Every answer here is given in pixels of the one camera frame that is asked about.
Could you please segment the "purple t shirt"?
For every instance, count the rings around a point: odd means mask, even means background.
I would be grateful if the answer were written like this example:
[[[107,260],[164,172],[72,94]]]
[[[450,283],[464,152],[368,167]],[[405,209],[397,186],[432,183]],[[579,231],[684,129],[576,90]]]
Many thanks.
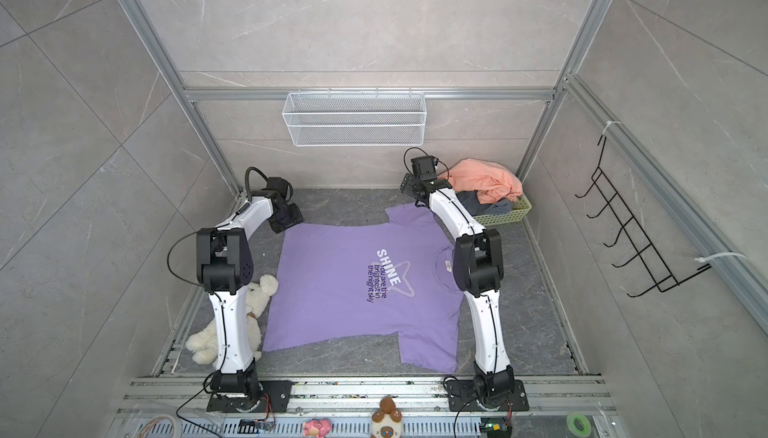
[[[285,232],[264,351],[394,334],[402,363],[456,370],[464,295],[454,245],[426,207],[386,213],[382,224],[302,223]]]

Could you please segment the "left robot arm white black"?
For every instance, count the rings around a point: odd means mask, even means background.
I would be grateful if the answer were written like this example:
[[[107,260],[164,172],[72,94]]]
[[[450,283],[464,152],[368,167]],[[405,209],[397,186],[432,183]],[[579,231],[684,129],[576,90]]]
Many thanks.
[[[196,233],[196,274],[213,307],[218,345],[209,389],[216,398],[256,401],[261,386],[246,329],[247,285],[254,273],[249,238],[264,222],[278,234],[303,216],[291,201],[293,186],[282,177],[266,177],[265,187],[256,191],[246,182],[245,192],[228,218]]]

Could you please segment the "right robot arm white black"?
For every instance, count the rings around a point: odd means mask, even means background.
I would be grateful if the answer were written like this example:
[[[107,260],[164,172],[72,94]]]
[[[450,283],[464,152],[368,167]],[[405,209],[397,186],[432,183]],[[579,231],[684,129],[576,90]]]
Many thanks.
[[[475,335],[472,396],[486,409],[497,408],[515,390],[499,311],[504,278],[501,237],[470,214],[448,179],[439,176],[438,164],[440,160],[425,151],[406,161],[409,171],[400,190],[437,215],[455,240],[452,273],[466,297]]]

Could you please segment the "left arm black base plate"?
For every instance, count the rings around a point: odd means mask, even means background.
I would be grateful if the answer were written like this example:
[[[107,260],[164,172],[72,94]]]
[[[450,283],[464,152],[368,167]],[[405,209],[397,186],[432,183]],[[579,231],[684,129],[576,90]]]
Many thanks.
[[[260,382],[258,391],[214,392],[208,401],[209,413],[282,413],[287,410],[292,382],[272,380]]]

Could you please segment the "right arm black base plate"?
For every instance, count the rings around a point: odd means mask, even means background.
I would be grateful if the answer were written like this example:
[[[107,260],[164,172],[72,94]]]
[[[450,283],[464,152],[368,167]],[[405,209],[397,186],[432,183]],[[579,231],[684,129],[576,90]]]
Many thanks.
[[[530,410],[524,383],[514,380],[511,386],[504,385],[501,391],[478,392],[473,380],[447,376],[441,380],[451,412],[470,411],[512,411]]]

